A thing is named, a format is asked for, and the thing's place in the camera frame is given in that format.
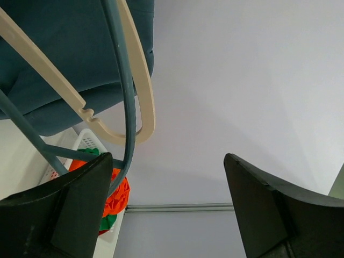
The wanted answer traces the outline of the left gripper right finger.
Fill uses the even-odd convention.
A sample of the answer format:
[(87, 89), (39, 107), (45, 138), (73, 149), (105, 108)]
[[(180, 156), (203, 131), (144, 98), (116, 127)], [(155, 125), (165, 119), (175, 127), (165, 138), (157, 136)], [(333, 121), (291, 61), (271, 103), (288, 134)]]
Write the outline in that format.
[(226, 154), (226, 178), (247, 257), (343, 257), (343, 200)]

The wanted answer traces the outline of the green t shirt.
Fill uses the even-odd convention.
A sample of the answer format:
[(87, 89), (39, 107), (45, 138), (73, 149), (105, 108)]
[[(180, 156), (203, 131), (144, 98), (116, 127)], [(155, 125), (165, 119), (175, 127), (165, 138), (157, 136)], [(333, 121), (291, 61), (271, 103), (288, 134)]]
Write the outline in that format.
[[(100, 154), (98, 148), (79, 148), (78, 151), (93, 154), (93, 155)], [(117, 217), (118, 217), (117, 214), (114, 214), (114, 215), (108, 214), (107, 216), (103, 217), (101, 220), (101, 225), (99, 228), (98, 235), (102, 235), (108, 232), (112, 228), (114, 223), (116, 222)]]

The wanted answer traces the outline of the orange t shirt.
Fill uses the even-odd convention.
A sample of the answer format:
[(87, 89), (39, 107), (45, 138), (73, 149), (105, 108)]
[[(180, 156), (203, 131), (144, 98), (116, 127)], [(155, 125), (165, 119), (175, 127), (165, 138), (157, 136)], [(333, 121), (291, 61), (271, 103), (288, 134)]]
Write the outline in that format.
[[(84, 164), (86, 164), (86, 162), (73, 160), (70, 165), (69, 172), (83, 166)], [(113, 168), (111, 181), (116, 179), (119, 172), (120, 169)], [(104, 218), (108, 215), (119, 214), (124, 208), (126, 208), (129, 201), (130, 191), (130, 184), (127, 177), (125, 177), (115, 192), (107, 198), (102, 217)]]

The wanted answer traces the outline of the white t shirt red print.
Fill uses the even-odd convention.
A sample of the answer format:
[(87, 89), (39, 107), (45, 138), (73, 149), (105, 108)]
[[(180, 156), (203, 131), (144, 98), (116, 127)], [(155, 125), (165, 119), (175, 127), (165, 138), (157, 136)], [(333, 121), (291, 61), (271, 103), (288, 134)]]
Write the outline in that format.
[(53, 180), (55, 178), (59, 177), (59, 174), (57, 172), (52, 172), (51, 176), (50, 176), (50, 180)]

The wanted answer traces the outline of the blue hanger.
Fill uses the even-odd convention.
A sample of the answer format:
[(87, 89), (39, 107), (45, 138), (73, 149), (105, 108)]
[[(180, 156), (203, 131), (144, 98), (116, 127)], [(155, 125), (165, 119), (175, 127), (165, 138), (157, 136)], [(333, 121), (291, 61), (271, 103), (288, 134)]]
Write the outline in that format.
[[(31, 65), (96, 134), (113, 144), (116, 144), (117, 140), (120, 139), (124, 141), (125, 153), (123, 160), (114, 159), (112, 161), (113, 167), (120, 169), (120, 173), (111, 182), (109, 187), (108, 194), (112, 195), (125, 178), (133, 159), (136, 137), (136, 114), (132, 73), (124, 30), (120, 21), (119, 8), (115, 1), (101, 1), (101, 5), (107, 27), (110, 31), (112, 48), (115, 52), (123, 93), (126, 128), (126, 134), (123, 137), (110, 131), (100, 119), (95, 118), (92, 109), (85, 109), (86, 101), (4, 10), (1, 11), (1, 37)], [(1, 110), (59, 175), (67, 173), (66, 168), (59, 160), (60, 157), (83, 161), (90, 161), (95, 158), (91, 154), (46, 144), (4, 93), (1, 93)]]

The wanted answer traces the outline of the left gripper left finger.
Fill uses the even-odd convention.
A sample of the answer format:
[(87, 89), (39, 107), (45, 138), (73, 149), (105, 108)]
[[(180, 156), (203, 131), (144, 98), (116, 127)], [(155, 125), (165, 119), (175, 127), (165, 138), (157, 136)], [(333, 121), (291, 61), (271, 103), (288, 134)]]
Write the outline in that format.
[(1, 200), (1, 257), (93, 257), (112, 155)]

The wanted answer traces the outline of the beige hanger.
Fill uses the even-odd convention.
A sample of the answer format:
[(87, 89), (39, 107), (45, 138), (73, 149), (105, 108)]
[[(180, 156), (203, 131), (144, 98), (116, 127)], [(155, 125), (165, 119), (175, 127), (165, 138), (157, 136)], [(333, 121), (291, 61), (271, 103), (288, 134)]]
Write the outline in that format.
[[(134, 93), (137, 95), (137, 102), (140, 105), (141, 128), (136, 129), (135, 137), (136, 142), (140, 144), (151, 137), (156, 123), (151, 83), (154, 3), (153, 1), (115, 2), (119, 8), (120, 21), (124, 30)], [(117, 133), (109, 127), (108, 129), (121, 137), (125, 135)], [(116, 145), (122, 144), (124, 144), (122, 139), (117, 140)]]

